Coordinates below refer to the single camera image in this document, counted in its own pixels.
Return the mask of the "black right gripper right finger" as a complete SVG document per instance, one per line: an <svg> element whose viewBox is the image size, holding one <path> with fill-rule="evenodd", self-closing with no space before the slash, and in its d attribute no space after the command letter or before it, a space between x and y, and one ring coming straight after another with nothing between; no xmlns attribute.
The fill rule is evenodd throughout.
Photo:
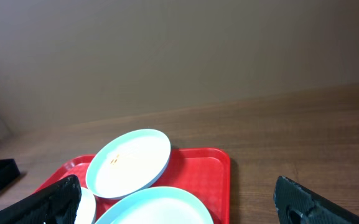
<svg viewBox="0 0 359 224"><path fill-rule="evenodd" d="M359 224L359 216L279 176L273 200L280 224Z"/></svg>

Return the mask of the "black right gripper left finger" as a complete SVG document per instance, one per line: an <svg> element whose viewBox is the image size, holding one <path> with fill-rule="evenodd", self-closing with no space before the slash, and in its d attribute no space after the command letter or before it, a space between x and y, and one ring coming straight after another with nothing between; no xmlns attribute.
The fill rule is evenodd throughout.
<svg viewBox="0 0 359 224"><path fill-rule="evenodd" d="M68 175L0 211L0 224L74 224L82 190Z"/></svg>

